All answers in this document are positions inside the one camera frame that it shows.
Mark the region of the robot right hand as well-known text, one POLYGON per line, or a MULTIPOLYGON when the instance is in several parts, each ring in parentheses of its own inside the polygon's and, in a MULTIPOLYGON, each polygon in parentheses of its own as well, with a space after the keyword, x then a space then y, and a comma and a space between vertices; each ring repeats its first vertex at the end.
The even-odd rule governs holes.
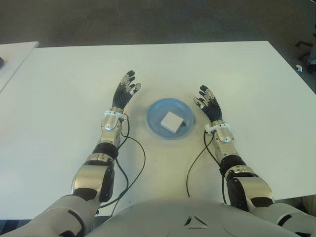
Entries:
POLYGON ((223 120, 220 105, 212 91, 205 85, 202 85, 199 89, 201 97, 195 97, 194 103, 209 118, 210 122, 223 120))

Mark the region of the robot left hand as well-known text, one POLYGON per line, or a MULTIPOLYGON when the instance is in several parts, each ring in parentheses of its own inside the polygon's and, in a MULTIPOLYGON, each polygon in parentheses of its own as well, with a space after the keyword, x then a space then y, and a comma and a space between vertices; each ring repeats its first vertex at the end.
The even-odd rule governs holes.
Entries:
POLYGON ((113 96, 112 107, 124 110, 125 106, 131 98, 140 90, 141 83, 133 84, 135 80, 135 72, 133 70, 127 72, 120 83, 113 96))

